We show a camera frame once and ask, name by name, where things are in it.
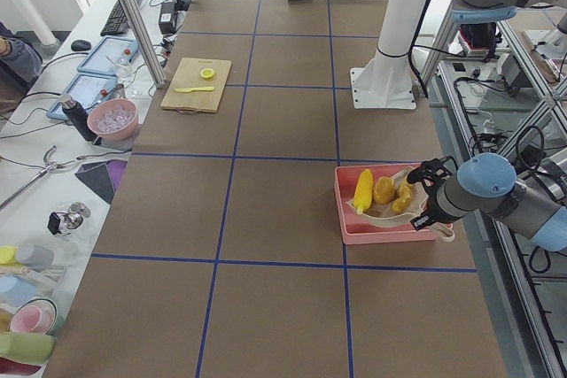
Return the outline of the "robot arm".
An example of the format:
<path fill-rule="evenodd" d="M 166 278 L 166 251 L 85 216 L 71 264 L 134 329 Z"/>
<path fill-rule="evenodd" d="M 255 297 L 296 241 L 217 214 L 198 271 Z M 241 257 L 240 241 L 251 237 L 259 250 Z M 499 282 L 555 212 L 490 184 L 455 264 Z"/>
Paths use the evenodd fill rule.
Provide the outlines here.
<path fill-rule="evenodd" d="M 459 24 L 496 22 L 540 3 L 564 7 L 566 0 L 453 0 L 452 18 Z M 435 158 L 408 175 L 408 181 L 422 183 L 428 195 L 424 211 L 411 221 L 414 229 L 454 223 L 480 210 L 547 251 L 565 249 L 565 207 L 518 179 L 504 157 L 478 154 L 454 174 L 439 174 L 441 167 Z"/>

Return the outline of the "person's arm dark sleeve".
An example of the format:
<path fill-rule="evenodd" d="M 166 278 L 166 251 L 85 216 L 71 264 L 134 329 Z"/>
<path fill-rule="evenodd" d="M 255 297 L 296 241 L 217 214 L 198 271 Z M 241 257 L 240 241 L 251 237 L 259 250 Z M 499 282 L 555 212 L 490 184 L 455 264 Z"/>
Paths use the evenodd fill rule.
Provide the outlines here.
<path fill-rule="evenodd" d="M 33 45 L 1 23 L 1 80 L 16 89 L 28 91 L 39 77 L 42 66 L 43 59 Z"/>

